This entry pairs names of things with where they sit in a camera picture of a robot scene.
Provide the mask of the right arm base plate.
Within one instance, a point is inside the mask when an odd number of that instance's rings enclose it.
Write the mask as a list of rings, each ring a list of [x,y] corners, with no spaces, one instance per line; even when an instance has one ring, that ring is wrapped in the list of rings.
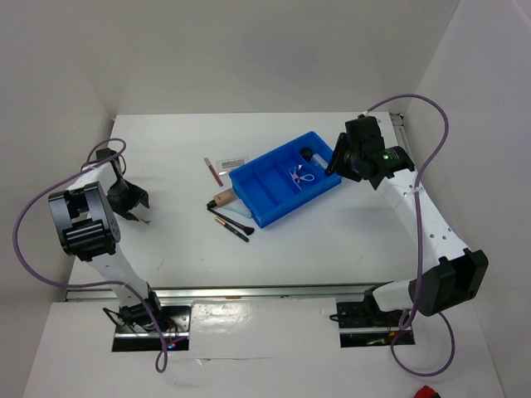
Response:
[[[391,346],[396,337],[397,345],[414,345],[412,329],[398,327],[401,315],[400,310],[367,315],[361,302],[338,302],[329,320],[339,327],[341,348]]]

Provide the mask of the beige hair clip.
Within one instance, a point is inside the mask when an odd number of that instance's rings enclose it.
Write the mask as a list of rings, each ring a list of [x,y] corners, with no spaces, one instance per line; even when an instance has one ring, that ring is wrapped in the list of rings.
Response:
[[[294,184],[302,190],[302,187],[300,186],[300,176],[298,174],[298,171],[300,170],[300,165],[295,166],[293,169],[290,170],[290,176]]]

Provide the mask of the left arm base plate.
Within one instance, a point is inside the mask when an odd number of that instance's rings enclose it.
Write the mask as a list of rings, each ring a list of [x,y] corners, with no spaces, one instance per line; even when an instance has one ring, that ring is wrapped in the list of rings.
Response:
[[[114,317],[114,338],[112,352],[157,352],[161,342],[154,329],[147,330],[136,323],[127,323],[117,314]],[[192,305],[179,303],[162,306],[160,328],[169,352],[189,350]]]

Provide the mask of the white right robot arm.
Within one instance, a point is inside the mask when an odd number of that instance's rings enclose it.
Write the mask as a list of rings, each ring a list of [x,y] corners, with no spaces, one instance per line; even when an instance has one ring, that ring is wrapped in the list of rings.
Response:
[[[430,317],[476,297],[489,266],[451,229],[418,181],[406,150],[387,147],[376,118],[361,115],[345,124],[326,169],[355,182],[367,181],[397,213],[417,244],[417,274],[367,289],[362,315],[382,324],[391,312]]]

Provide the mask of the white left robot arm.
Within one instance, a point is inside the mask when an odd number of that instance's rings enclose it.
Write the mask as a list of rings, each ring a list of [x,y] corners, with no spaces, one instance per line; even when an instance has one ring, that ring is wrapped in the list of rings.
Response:
[[[149,283],[133,270],[119,247],[117,216],[140,221],[138,207],[149,209],[149,194],[124,178],[117,152],[99,149],[84,174],[66,190],[49,195],[62,249],[86,262],[107,282],[119,300],[117,314],[108,317],[118,325],[138,326],[153,332],[163,323],[163,309]]]

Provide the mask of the false eyelash packet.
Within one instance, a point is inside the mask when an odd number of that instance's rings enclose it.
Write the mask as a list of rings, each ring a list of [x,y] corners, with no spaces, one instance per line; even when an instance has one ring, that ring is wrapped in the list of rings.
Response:
[[[219,176],[227,175],[231,171],[236,170],[241,166],[244,166],[249,161],[250,159],[247,156],[217,160],[217,174]]]

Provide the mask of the clear plastic tube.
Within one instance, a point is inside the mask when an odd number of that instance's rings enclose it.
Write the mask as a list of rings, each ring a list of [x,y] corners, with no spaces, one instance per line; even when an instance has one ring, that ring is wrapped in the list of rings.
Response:
[[[328,167],[328,163],[325,161],[324,158],[322,158],[318,153],[315,153],[312,158],[311,158],[311,162],[319,169],[321,170],[322,172],[325,172],[327,167]]]

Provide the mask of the gold green mascara tube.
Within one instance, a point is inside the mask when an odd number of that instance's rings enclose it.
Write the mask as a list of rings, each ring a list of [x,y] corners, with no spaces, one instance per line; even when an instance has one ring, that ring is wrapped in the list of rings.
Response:
[[[221,226],[223,226],[226,230],[228,230],[229,232],[231,232],[233,235],[237,236],[239,239],[245,241],[245,242],[248,242],[249,239],[246,235],[243,235],[240,231],[238,231],[236,228],[234,228],[233,226],[229,225],[226,221],[224,221],[222,218],[220,217],[216,217],[215,218],[215,221],[220,224]]]

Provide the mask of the beige foundation bottle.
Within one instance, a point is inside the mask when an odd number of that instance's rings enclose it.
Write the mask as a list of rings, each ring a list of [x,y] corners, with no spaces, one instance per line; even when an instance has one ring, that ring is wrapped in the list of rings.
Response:
[[[237,196],[235,192],[231,188],[229,188],[223,192],[219,192],[218,194],[216,194],[213,199],[207,203],[207,208],[213,209],[217,207],[223,207],[228,203],[235,201],[236,199]]]

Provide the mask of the black round jar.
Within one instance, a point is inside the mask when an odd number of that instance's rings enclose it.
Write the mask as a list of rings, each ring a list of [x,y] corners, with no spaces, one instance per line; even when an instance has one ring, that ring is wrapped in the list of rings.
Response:
[[[311,148],[304,147],[300,150],[300,155],[306,162],[310,162],[313,157],[313,151]]]

